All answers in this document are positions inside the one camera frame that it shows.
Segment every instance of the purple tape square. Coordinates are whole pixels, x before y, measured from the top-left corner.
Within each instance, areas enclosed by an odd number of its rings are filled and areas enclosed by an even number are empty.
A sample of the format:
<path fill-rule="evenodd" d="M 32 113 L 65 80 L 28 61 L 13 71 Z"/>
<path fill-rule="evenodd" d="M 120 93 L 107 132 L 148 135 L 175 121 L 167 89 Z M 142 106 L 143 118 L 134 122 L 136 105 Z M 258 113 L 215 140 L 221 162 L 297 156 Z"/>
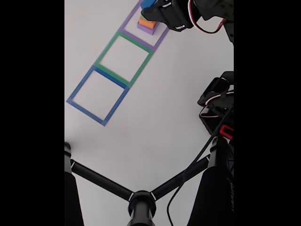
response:
<path fill-rule="evenodd" d="M 156 49 L 158 48 L 158 46 L 161 44 L 162 40 L 165 38 L 165 36 L 167 35 L 169 28 L 167 27 L 165 29 L 165 31 L 162 33 L 162 35 L 160 36 L 160 38 L 158 39 L 158 41 L 156 42 L 156 44 L 154 46 L 152 46 L 151 44 L 147 43 L 146 41 L 138 38 L 137 36 L 131 34 L 130 32 L 125 30 L 125 26 L 127 25 L 127 23 L 130 21 L 130 19 L 133 17 L 133 15 L 135 14 L 135 12 L 138 10 L 138 8 L 140 7 L 140 4 L 142 3 L 143 0 L 139 0 L 138 3 L 135 5 L 135 7 L 133 8 L 133 10 L 131 11 L 131 13 L 127 16 L 126 20 L 122 23 L 122 25 L 120 26 L 120 28 L 118 29 L 120 32 L 126 34 L 127 36 L 129 36 L 130 38 L 136 40 L 137 42 L 141 43 L 142 45 L 146 46 L 147 48 L 151 49 L 152 51 L 156 51 Z"/>

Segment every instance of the orange block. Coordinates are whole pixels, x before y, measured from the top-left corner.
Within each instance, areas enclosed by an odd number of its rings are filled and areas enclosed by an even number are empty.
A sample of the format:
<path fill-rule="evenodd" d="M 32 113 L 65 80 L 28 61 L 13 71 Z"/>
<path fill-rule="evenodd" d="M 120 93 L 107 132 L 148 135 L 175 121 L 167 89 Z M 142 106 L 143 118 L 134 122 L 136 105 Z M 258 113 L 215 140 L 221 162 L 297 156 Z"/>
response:
<path fill-rule="evenodd" d="M 148 27 L 148 28 L 151 28 L 151 29 L 154 29 L 155 25 L 156 25 L 156 21 L 148 21 L 148 20 L 144 20 L 140 17 L 139 19 L 139 24 L 145 26 L 145 27 Z"/>

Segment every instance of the blue tape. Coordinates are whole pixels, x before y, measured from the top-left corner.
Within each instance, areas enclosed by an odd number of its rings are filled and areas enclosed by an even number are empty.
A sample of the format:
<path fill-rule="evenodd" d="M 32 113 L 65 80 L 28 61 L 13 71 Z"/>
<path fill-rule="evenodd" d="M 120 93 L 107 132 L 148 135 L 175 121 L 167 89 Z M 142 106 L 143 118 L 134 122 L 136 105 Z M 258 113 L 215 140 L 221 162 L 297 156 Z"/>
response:
<path fill-rule="evenodd" d="M 126 96 L 127 92 L 130 90 L 129 87 L 126 87 L 123 91 L 123 93 L 121 94 L 121 96 L 119 97 L 119 99 L 116 101 L 116 103 L 114 104 L 114 106 L 112 107 L 112 109 L 110 110 L 110 112 L 108 113 L 107 117 L 105 117 L 104 121 L 102 122 L 102 125 L 105 126 L 108 122 L 108 120 L 111 118 L 111 116 L 114 114 L 114 112 L 116 111 L 117 107 L 119 106 L 119 104 L 121 103 L 121 101 L 123 100 L 123 98 Z"/>
<path fill-rule="evenodd" d="M 79 106 L 77 103 L 73 102 L 72 99 L 68 98 L 67 103 L 69 103 L 73 107 L 77 108 L 78 110 L 80 110 L 81 112 L 83 112 L 84 114 L 89 116 L 90 118 L 94 119 L 95 121 L 99 122 L 100 124 L 103 124 L 103 120 L 101 120 L 96 115 L 92 114 L 90 111 L 86 110 L 82 106 Z"/>
<path fill-rule="evenodd" d="M 92 66 L 89 69 L 89 71 L 86 73 L 86 75 L 80 81 L 80 83 L 77 85 L 77 87 L 75 88 L 75 90 L 72 92 L 72 94 L 70 95 L 70 97 L 68 99 L 72 100 L 75 97 L 75 95 L 78 93 L 78 91 L 80 90 L 80 88 L 84 85 L 84 83 L 87 81 L 87 79 L 89 78 L 90 74 L 95 70 L 95 68 L 96 68 L 95 66 Z"/>
<path fill-rule="evenodd" d="M 119 85 L 122 88 L 126 88 L 127 86 L 125 84 L 123 84 L 122 82 L 120 82 L 119 80 L 115 79 L 114 77 L 110 76 L 108 73 L 104 72 L 103 70 L 99 69 L 98 67 L 95 67 L 94 69 L 96 72 L 100 73 L 101 75 L 103 75 L 104 77 L 106 77 L 107 79 L 111 80 L 112 82 L 116 83 L 117 85 Z"/>

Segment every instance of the purple block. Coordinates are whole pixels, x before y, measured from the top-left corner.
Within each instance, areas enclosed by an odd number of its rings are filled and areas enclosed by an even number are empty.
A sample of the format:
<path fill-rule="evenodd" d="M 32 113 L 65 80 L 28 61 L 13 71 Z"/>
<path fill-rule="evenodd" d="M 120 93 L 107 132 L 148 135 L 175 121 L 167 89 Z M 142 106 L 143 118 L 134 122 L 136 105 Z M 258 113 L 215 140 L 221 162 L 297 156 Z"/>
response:
<path fill-rule="evenodd" d="M 151 34 L 151 35 L 153 35 L 153 34 L 155 33 L 155 31 L 156 31 L 156 29 L 157 29 L 158 26 L 159 26 L 159 22 L 156 23 L 154 29 L 145 27 L 145 26 L 139 24 L 139 22 L 137 23 L 137 27 L 138 27 L 140 30 L 142 30 L 142 31 L 144 31 L 144 32 L 146 32 L 146 33 L 148 33 L 148 34 Z"/>

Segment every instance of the tripod leg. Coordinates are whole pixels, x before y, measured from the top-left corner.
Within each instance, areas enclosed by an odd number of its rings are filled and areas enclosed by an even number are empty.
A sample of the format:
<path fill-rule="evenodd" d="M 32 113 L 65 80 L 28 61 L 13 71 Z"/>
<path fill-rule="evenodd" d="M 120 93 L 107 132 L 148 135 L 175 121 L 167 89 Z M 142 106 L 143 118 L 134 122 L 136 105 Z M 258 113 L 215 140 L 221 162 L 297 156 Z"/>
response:
<path fill-rule="evenodd" d="M 234 225 L 234 177 L 226 164 L 228 148 L 222 137 L 213 141 L 188 226 Z"/>
<path fill-rule="evenodd" d="M 71 174 L 71 148 L 68 143 L 65 142 L 65 156 L 64 156 L 64 218 L 65 226 L 84 226 L 80 204 L 79 194 L 75 177 Z"/>

